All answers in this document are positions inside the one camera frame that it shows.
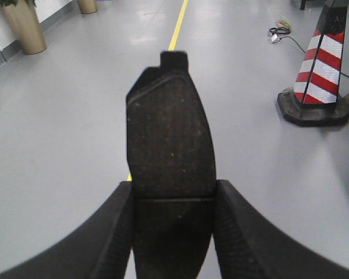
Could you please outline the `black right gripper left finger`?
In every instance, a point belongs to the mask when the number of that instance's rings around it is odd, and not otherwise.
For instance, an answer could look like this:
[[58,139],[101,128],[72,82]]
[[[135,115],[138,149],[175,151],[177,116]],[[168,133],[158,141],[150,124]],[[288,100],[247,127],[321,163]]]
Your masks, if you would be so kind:
[[124,278],[134,227],[134,196],[123,181],[81,226],[0,278]]

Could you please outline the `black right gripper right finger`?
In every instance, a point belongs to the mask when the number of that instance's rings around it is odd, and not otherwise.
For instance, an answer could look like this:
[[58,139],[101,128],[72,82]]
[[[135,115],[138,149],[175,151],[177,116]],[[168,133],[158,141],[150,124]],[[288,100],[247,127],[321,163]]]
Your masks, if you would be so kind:
[[218,180],[213,238],[222,278],[349,278],[349,269],[278,229]]

